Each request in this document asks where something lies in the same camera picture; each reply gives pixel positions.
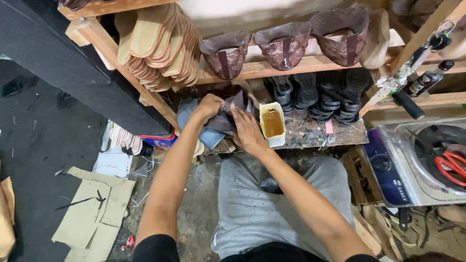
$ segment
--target gray sweatpants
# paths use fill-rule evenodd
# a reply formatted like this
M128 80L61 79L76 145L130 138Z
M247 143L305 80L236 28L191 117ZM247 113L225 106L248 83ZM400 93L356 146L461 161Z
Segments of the gray sweatpants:
M355 227L348 177L340 161L316 157L303 177ZM211 239L211 248L220 259L278 241L331 261L325 247L285 195L264 192L241 159L229 158L222 162L218 196L219 223Z

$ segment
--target electric stove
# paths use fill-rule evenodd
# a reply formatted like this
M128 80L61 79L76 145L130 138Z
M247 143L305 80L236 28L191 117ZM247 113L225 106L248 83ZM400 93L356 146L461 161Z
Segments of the electric stove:
M412 207L466 203L466 187L447 179L437 169L435 156L425 150L408 129L435 148L466 145L466 117L387 124L367 132L369 143L363 147L385 205Z

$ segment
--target red scissors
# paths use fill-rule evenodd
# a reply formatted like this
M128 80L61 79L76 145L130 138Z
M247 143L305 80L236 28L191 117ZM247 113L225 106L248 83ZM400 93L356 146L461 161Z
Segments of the red scissors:
M444 151L443 153L435 149L432 145L427 144L423 140L421 140L413 131L407 129L419 142L422 143L425 149L430 150L434 155L437 155L434 159L435 164L437 165L437 168L439 171L450 181L452 181L455 184L458 184L460 186L466 186L466 182L459 181L458 179L454 178L450 173L443 168L443 166L446 166L450 168L452 171L458 173L461 175L464 179L466 179L466 171L455 161L455 159L459 160L463 164L466 165L466 160L462 157L460 157L457 154L453 154L452 152Z
M458 165L458 163L454 159L458 159L459 161L463 162L463 164L466 165L466 160L459 155L453 154L452 152L445 151L443 155L446 157L447 160L444 158L438 156L435 158L435 164L437 165L437 168L440 170L440 172L449 180L451 180L453 183L458 184L460 186L466 186L465 182L461 182L458 179L452 177L447 170L443 168L442 165L450 168L451 170L455 171L456 173L460 174L464 179L466 179L466 171Z

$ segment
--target hand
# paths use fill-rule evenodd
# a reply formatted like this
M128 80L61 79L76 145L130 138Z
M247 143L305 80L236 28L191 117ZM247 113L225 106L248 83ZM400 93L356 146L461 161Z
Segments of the hand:
M233 103L230 110L238 130L238 134L234 134L233 138L241 148L254 157L259 157L265 150L270 149L251 113L244 112Z
M209 118L215 116L224 106L225 101L223 99L213 94L207 94L191 115L199 116L205 123Z

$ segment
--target pink paper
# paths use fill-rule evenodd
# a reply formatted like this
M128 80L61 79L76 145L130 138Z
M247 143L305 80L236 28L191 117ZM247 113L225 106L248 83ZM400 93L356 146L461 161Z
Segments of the pink paper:
M327 134L333 134L332 119L325 123L325 131Z

